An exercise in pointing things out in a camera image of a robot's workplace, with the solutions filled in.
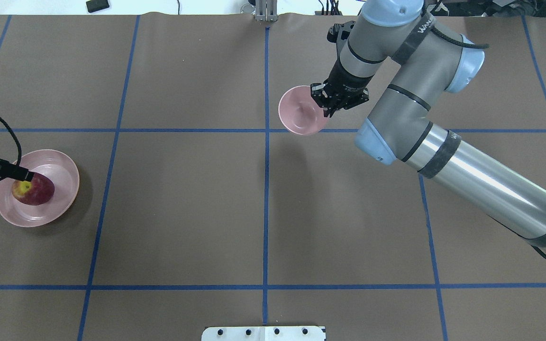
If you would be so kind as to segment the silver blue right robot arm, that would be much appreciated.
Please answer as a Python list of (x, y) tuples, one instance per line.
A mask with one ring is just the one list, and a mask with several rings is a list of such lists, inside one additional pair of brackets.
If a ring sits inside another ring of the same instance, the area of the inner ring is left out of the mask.
[(445, 95), (476, 78), (488, 45), (440, 22), (422, 0), (367, 0), (326, 35), (335, 61), (310, 85), (323, 116), (370, 101), (382, 64), (394, 63), (396, 73), (357, 130), (358, 149), (384, 164), (400, 161), (466, 199), (546, 260), (546, 188), (434, 118)]

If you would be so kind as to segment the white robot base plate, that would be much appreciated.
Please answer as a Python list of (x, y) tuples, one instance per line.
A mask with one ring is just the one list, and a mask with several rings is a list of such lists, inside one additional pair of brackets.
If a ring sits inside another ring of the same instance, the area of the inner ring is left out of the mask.
[(202, 341), (326, 341), (325, 327), (306, 326), (228, 326), (208, 327)]

